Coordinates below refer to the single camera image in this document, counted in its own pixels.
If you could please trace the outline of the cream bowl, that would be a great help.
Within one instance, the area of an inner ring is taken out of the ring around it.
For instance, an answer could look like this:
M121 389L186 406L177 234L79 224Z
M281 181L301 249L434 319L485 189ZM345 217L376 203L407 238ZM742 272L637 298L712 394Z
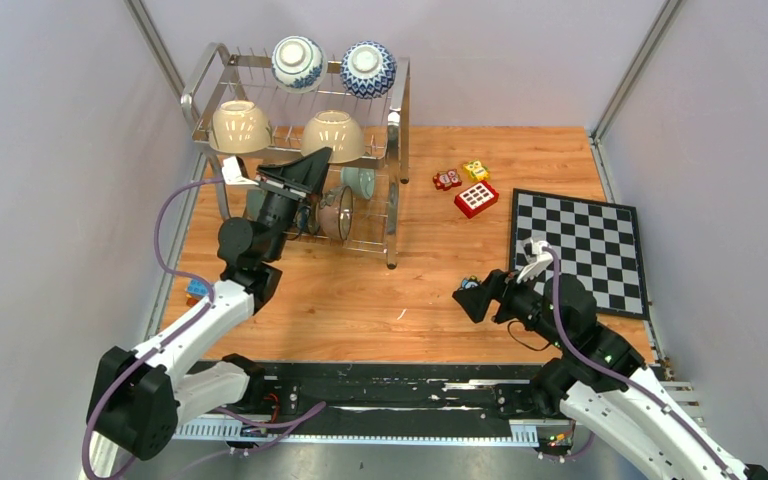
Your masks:
M227 101L212 115L209 145L220 153L253 153L271 146L272 140L272 125L254 102Z
M332 149L330 164L355 161L365 155L363 129L345 111L320 111L304 127L300 152L309 155L322 148Z

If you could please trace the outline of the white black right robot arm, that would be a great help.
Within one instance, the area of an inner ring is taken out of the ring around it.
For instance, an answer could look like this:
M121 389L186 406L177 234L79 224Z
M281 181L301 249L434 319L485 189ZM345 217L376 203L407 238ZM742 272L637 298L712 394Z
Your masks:
M496 301L494 322L520 322L560 349L532 380L537 413L584 425L649 479L768 479L765 467L712 440L641 354L597 320L595 298L578 279L563 274L538 293L532 281L514 277L494 270L453 298L475 323Z

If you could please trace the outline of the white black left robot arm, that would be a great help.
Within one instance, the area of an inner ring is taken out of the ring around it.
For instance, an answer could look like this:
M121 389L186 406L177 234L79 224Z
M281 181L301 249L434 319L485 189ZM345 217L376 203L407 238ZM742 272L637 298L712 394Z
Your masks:
M275 267L300 207L323 193L332 150L322 147L284 164L261 165L243 176L227 158L219 182L264 194L255 219L230 217L218 230L225 268L189 311L130 350L114 346L100 359L87 416L96 432L135 458L158 455L178 426L219 407L258 411L266 400L265 371L229 354L198 373L192 367L222 337L258 313L274 296Z

